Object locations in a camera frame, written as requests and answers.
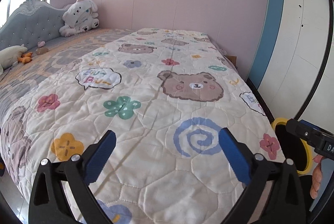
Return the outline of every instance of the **pink flower print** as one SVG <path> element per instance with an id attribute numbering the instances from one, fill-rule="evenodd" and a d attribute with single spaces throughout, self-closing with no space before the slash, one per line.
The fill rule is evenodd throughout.
<path id="1" fill-rule="evenodd" d="M 49 96 L 43 96 L 38 100 L 37 112 L 44 112 L 47 109 L 54 110 L 60 105 L 57 94 L 50 94 Z"/>
<path id="2" fill-rule="evenodd" d="M 280 143 L 276 137 L 271 137 L 265 133 L 263 139 L 260 141 L 260 147 L 268 153 L 270 160 L 275 160 L 277 151 L 280 149 Z"/>
<path id="3" fill-rule="evenodd" d="M 166 59 L 166 60 L 161 60 L 161 62 L 165 63 L 167 66 L 175 66 L 175 65 L 179 65 L 179 62 L 176 62 L 170 58 Z"/>

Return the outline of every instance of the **upholstered headboard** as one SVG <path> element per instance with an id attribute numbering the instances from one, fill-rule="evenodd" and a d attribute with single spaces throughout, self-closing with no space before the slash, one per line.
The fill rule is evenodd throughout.
<path id="1" fill-rule="evenodd" d="M 30 50 L 39 41 L 60 37 L 64 12 L 41 0 L 26 0 L 0 28 L 0 50 L 22 44 Z"/>

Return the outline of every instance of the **finger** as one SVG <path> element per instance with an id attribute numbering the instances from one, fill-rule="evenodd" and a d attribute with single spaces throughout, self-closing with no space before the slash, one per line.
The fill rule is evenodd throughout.
<path id="1" fill-rule="evenodd" d="M 312 199 L 315 199 L 318 196 L 318 192 L 314 190 L 313 186 L 311 187 L 310 195 Z"/>
<path id="2" fill-rule="evenodd" d="M 316 180 L 312 179 L 312 186 L 315 191 L 318 191 L 320 188 L 320 182 L 317 182 Z"/>
<path id="3" fill-rule="evenodd" d="M 322 181 L 322 172 L 320 165 L 318 165 L 312 173 L 312 181 L 321 182 Z"/>
<path id="4" fill-rule="evenodd" d="M 324 156 L 318 154 L 314 159 L 313 161 L 316 162 L 316 163 L 320 163 L 321 160 L 324 158 Z"/>

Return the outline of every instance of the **stuffed animal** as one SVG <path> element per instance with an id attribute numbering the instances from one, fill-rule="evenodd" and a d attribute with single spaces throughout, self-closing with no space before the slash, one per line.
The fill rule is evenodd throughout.
<path id="1" fill-rule="evenodd" d="M 23 55 L 21 55 L 21 57 L 19 57 L 17 59 L 17 61 L 21 62 L 23 64 L 27 64 L 27 63 L 29 63 L 32 60 L 31 56 L 32 56 L 32 52 L 23 54 Z"/>
<path id="2" fill-rule="evenodd" d="M 21 46 L 15 45 L 7 47 L 0 51 L 0 74 L 3 74 L 3 70 L 11 67 L 18 61 L 23 53 L 28 49 L 22 44 Z"/>
<path id="3" fill-rule="evenodd" d="M 63 15 L 65 25 L 59 29 L 60 34 L 69 37 L 97 28 L 100 21 L 96 11 L 97 5 L 92 0 L 76 0 Z"/>

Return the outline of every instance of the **cream quilted blanket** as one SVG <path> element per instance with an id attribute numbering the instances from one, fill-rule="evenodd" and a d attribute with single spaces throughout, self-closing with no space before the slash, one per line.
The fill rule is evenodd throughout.
<path id="1" fill-rule="evenodd" d="M 4 118 L 1 154 L 29 200 L 41 159 L 68 160 L 110 129 L 116 148 L 90 189 L 113 223 L 219 224 L 243 191 L 218 144 L 223 127 L 283 161 L 261 106 L 206 34 L 142 29 L 20 98 Z"/>

